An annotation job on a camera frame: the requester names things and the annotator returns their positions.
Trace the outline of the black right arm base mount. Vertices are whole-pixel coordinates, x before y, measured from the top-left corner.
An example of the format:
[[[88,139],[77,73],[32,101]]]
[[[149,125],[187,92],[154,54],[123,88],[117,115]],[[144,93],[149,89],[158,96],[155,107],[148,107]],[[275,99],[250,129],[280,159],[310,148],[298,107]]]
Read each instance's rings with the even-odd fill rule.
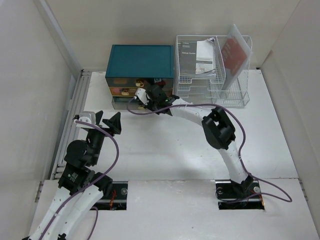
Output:
[[[261,195],[245,199],[251,195],[260,193],[258,181],[248,187],[247,190],[236,190],[230,180],[217,180],[215,182],[215,196],[218,199],[219,210],[264,210],[264,201]]]

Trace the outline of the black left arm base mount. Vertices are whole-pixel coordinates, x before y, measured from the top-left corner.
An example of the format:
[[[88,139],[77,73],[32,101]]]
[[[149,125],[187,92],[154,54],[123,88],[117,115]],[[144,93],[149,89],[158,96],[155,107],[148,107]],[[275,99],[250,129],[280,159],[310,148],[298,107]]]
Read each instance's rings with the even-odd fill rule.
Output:
[[[115,181],[108,196],[104,195],[93,206],[101,211],[125,211],[127,209],[128,182]]]

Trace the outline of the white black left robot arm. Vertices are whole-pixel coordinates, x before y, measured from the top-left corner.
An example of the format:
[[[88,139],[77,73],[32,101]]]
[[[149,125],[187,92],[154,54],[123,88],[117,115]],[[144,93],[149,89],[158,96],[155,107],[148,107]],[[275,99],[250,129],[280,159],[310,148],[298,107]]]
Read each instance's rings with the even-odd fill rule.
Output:
[[[121,133],[121,113],[104,119],[103,111],[83,111],[74,116],[73,122],[87,132],[86,138],[67,146],[66,165],[53,200],[29,240],[70,239],[87,212],[101,198],[111,195],[113,180],[91,167],[98,163],[105,138],[113,141]]]

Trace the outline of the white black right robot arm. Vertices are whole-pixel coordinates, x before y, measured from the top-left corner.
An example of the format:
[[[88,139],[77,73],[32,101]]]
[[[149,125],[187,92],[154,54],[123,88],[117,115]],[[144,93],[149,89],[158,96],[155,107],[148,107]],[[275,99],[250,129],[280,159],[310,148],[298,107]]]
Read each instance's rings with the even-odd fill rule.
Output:
[[[236,128],[222,107],[211,109],[200,105],[192,106],[176,95],[166,95],[158,85],[152,85],[147,90],[140,88],[136,91],[136,96],[147,109],[156,111],[157,114],[180,117],[201,126],[208,144],[218,150],[223,158],[229,171],[232,193],[243,197],[250,191],[253,178],[241,164],[235,142]]]

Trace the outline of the clear zip pouch red card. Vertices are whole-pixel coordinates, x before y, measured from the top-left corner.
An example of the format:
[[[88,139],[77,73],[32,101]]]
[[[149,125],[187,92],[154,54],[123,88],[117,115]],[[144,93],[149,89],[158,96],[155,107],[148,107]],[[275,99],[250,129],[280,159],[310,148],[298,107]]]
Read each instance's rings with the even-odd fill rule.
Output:
[[[225,70],[222,91],[228,91],[249,63],[252,50],[235,24],[230,28],[226,41],[221,49]]]

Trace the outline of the grey setup guide booklet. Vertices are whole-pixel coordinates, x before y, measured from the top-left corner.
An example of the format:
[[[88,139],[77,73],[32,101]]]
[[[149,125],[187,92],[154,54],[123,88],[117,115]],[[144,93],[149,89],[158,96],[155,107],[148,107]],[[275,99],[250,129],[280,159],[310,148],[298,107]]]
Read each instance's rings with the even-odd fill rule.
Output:
[[[180,73],[189,76],[214,76],[216,74],[214,50],[214,38],[182,41],[179,54]]]

